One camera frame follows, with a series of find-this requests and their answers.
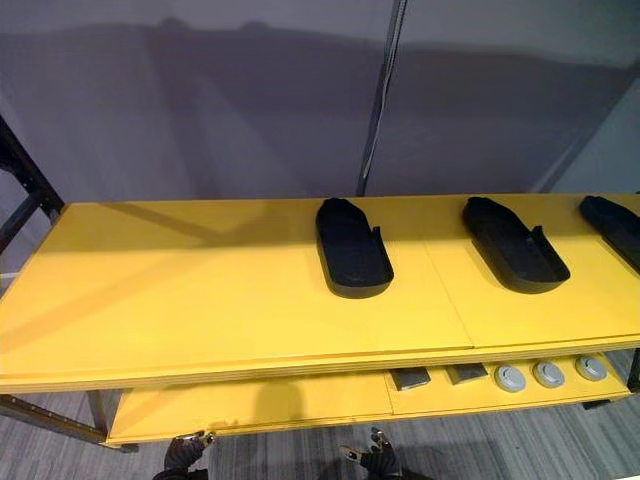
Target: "gray wall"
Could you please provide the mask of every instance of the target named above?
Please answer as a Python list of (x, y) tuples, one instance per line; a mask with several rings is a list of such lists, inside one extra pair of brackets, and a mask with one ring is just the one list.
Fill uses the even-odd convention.
[(640, 80), (553, 186), (554, 192), (640, 191)]
[[(0, 111), (67, 202), (352, 194), (390, 9), (4, 0)], [(2, 272), (45, 231), (25, 228)]]
[(368, 194), (535, 189), (639, 57), (635, 0), (409, 2)]
[[(390, 7), (4, 0), (0, 111), (65, 201), (353, 194)], [(635, 0), (411, 1), (367, 193), (564, 171), (635, 75), (639, 24)]]

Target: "metal pole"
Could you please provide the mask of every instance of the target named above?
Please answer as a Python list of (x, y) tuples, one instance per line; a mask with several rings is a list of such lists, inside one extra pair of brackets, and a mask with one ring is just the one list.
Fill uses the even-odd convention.
[(364, 155), (362, 165), (360, 166), (360, 176), (358, 177), (358, 187), (356, 195), (364, 196), (367, 190), (367, 182), (369, 173), (371, 172), (371, 164), (373, 155), (378, 143), (380, 133), (380, 122), (387, 105), (387, 95), (389, 93), (389, 85), (391, 77), (396, 65), (396, 54), (398, 52), (398, 44), (400, 43), (400, 32), (404, 23), (404, 14), (407, 10), (408, 0), (395, 0), (393, 10), (391, 11), (391, 20), (389, 21), (389, 31), (387, 32), (387, 41), (384, 47), (384, 60), (380, 67), (380, 76), (378, 77), (378, 86), (376, 88), (376, 96), (373, 101), (373, 110), (371, 119), (369, 120), (369, 131), (367, 141), (364, 146)]

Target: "yellow shelf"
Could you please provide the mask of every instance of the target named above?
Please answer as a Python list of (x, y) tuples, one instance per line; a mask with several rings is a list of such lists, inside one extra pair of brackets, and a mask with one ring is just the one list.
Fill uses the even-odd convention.
[(385, 375), (392, 409), (395, 415), (423, 416), (425, 407), (433, 414), (477, 413), (490, 410), (510, 410), (526, 406), (558, 405), (577, 403), (599, 398), (617, 398), (629, 394), (604, 355), (596, 355), (608, 370), (604, 380), (592, 382), (580, 376), (574, 366), (576, 357), (550, 359), (565, 375), (565, 385), (546, 388), (533, 376), (536, 360), (505, 362), (517, 367), (525, 376), (527, 386), (522, 392), (510, 393), (499, 388), (493, 374), (504, 363), (485, 364), (489, 375), (480, 379), (453, 385), (444, 367), (429, 368), (431, 382), (424, 388), (398, 392), (389, 374)]
[[(526, 376), (519, 393), (501, 390), (492, 376), (451, 385), (442, 367), (429, 368), (431, 382), (398, 392), (387, 372), (289, 377), (251, 382), (214, 383), (163, 389), (134, 389), (123, 394), (109, 444), (169, 439), (201, 429), (219, 435), (256, 433), (357, 422), (503, 411), (615, 399), (629, 391), (604, 356), (609, 375), (600, 382), (583, 379), (574, 357), (553, 361), (566, 383), (547, 389), (532, 377), (534, 361), (512, 363)], [(487, 365), (493, 373), (494, 365)]]
[[(640, 212), (640, 196), (610, 196)], [(438, 215), (426, 238), (474, 347), (575, 341), (640, 333), (640, 276), (582, 218), (583, 195), (491, 195), (543, 230), (571, 271), (559, 288), (523, 295), (504, 288), (456, 215), (466, 198), (424, 201)]]
[[(325, 284), (321, 199), (71, 204), (0, 299), (0, 393), (640, 345), (640, 278), (576, 216), (582, 196), (492, 195), (544, 224), (567, 261), (572, 278), (543, 295), (487, 274), (460, 221), (466, 198), (354, 200), (395, 270), (361, 300)], [(637, 196), (611, 198), (640, 210)]]

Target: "lower shelf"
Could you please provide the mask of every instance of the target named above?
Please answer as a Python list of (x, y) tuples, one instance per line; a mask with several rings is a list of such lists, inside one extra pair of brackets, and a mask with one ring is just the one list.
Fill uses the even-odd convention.
[(166, 388), (137, 388), (123, 393), (108, 444), (166, 440), (198, 430), (218, 435), (374, 422), (616, 399), (629, 395), (603, 355), (609, 374), (599, 382), (582, 378), (575, 357), (551, 359), (565, 374), (556, 389), (538, 384), (535, 361), (510, 362), (525, 375), (519, 393), (501, 390), (489, 375), (452, 385), (443, 367), (430, 367), (429, 384), (399, 392), (388, 372), (288, 377)]

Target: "black tray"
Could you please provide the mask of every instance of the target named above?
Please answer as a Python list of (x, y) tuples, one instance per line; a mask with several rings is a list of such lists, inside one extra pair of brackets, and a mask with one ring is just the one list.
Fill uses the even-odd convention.
[(325, 200), (316, 215), (318, 253), (329, 289), (347, 298), (383, 292), (393, 280), (393, 268), (380, 228), (369, 228), (367, 217), (347, 200)]
[(471, 197), (462, 218), (473, 244), (505, 287), (521, 293), (553, 290), (571, 274), (542, 232), (529, 230), (507, 207)]
[(622, 205), (591, 195), (580, 203), (580, 213), (640, 273), (640, 217)]

